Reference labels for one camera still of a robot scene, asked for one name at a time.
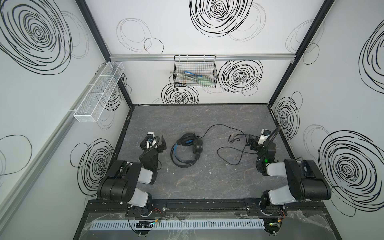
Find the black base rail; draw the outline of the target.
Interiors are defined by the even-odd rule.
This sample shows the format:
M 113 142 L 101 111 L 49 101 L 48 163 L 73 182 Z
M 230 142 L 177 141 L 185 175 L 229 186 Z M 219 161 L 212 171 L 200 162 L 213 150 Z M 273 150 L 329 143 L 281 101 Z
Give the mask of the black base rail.
M 322 202 L 298 202 L 285 206 L 265 206 L 261 199 L 173 199 L 153 200 L 147 207 L 135 207 L 122 202 L 90 200 L 83 215 L 127 214 L 129 217 L 166 217 L 176 213 L 244 212 L 247 216 L 285 216 L 292 211 L 326 211 Z

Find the aluminium wall rail back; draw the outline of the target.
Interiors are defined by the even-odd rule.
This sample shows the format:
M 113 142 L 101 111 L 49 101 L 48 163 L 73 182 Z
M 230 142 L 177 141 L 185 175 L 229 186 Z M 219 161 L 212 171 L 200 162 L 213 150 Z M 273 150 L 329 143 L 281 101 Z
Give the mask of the aluminium wall rail back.
M 294 61 L 295 54 L 161 54 L 161 55 L 111 55 L 117 62 L 150 62 L 150 61 Z

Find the aluminium wall rail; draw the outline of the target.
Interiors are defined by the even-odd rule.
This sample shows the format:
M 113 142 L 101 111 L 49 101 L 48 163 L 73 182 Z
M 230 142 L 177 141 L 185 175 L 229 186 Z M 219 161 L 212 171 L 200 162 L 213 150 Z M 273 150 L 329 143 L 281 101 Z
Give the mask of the aluminium wall rail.
M 295 54 L 161 54 L 161 55 L 111 55 L 117 62 L 150 62 L 150 61 L 294 61 Z
M 72 109 L 69 110 L 68 113 L 65 115 L 63 120 L 52 133 L 52 135 L 47 140 L 42 149 L 38 152 L 35 158 L 32 159 L 32 162 L 27 165 L 26 170 L 24 171 L 23 175 L 21 175 L 17 184 L 2 202 L 1 229 L 4 229 L 9 223 L 9 221 L 13 218 L 15 212 L 18 210 L 21 203 L 24 201 L 26 195 L 29 193 L 36 180 L 39 178 L 41 172 L 44 170 L 47 163 L 49 162 L 53 154 L 56 152 L 57 148 L 60 146 L 61 142 L 67 135 L 73 123 L 77 121 L 74 118 L 74 112 L 76 111 L 76 108 L 80 105 L 81 101 L 87 94 L 88 90 L 90 89 L 90 85 L 94 79 L 95 76 L 92 78 L 90 84 L 87 85 L 85 90 L 82 92 L 80 97 L 72 106 Z

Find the aluminium wall rail left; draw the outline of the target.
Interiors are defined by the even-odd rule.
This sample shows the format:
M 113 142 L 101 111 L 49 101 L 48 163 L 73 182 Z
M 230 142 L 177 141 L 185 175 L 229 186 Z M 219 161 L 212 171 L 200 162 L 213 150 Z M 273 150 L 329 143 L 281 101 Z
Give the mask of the aluminium wall rail left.
M 4 229 L 9 223 L 9 221 L 13 218 L 15 212 L 18 210 L 21 203 L 24 201 L 26 195 L 29 193 L 36 180 L 39 178 L 41 172 L 44 170 L 47 163 L 49 162 L 53 154 L 56 152 L 57 148 L 60 146 L 61 142 L 67 135 L 73 123 L 77 121 L 74 118 L 74 112 L 76 111 L 76 108 L 80 105 L 81 101 L 87 94 L 88 90 L 90 89 L 90 85 L 94 79 L 95 76 L 92 78 L 90 84 L 87 85 L 85 90 L 82 92 L 80 97 L 72 106 L 72 109 L 69 110 L 68 113 L 65 115 L 63 120 L 52 133 L 52 135 L 47 140 L 42 149 L 38 152 L 35 158 L 32 159 L 32 162 L 27 165 L 26 170 L 24 171 L 23 175 L 21 175 L 17 184 L 2 202 L 1 229 Z

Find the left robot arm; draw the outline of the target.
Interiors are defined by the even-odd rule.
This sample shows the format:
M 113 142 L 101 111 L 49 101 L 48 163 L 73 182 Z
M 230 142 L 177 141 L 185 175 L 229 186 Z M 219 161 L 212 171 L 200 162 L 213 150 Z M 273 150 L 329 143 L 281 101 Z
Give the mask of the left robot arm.
M 141 216 L 153 211 L 153 198 L 138 189 L 138 184 L 152 185 L 159 171 L 159 154 L 167 149 L 163 136 L 147 133 L 140 143 L 143 153 L 138 162 L 116 160 L 107 171 L 97 189 L 97 198 L 127 204 Z

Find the white mesh shelf basket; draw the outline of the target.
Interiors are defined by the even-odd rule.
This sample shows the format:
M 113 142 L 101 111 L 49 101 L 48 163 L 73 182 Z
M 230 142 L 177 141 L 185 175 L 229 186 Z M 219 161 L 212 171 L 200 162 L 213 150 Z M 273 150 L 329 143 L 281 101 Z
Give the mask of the white mesh shelf basket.
M 78 122 L 98 122 L 123 72 L 124 66 L 121 62 L 101 64 L 90 89 L 74 112 L 74 118 Z

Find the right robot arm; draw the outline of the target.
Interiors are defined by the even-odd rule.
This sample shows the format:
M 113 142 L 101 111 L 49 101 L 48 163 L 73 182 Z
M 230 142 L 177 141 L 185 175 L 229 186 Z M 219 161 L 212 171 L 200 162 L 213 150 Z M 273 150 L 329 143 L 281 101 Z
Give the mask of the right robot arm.
M 266 190 L 261 196 L 259 209 L 266 216 L 273 215 L 287 204 L 330 200 L 331 187 L 313 160 L 288 159 L 275 161 L 274 139 L 280 128 L 263 129 L 257 137 L 249 136 L 247 146 L 257 155 L 256 168 L 267 177 L 285 177 L 283 187 Z

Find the green spatula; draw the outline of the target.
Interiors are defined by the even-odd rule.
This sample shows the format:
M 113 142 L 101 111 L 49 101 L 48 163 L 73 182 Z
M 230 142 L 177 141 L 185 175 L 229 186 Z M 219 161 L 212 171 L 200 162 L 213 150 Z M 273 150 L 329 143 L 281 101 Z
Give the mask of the green spatula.
M 197 78 L 190 78 L 184 75 L 183 73 L 175 73 L 175 72 L 170 72 L 172 77 L 174 78 L 175 82 L 181 83 L 181 84 L 194 84 L 200 87 L 210 87 L 214 85 L 214 81 L 211 80 L 210 78 L 206 78 L 203 75 L 201 77 Z

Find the blue tool in basket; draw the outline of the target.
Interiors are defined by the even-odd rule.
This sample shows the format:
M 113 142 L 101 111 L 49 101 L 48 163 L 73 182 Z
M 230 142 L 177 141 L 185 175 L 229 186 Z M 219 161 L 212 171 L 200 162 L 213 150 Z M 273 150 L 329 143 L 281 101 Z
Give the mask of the blue tool in basket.
M 201 75 L 197 75 L 197 74 L 194 74 L 194 73 L 191 73 L 191 72 L 188 72 L 188 71 L 184 71 L 184 75 L 187 76 L 187 77 L 190 77 L 190 78 L 201 77 Z

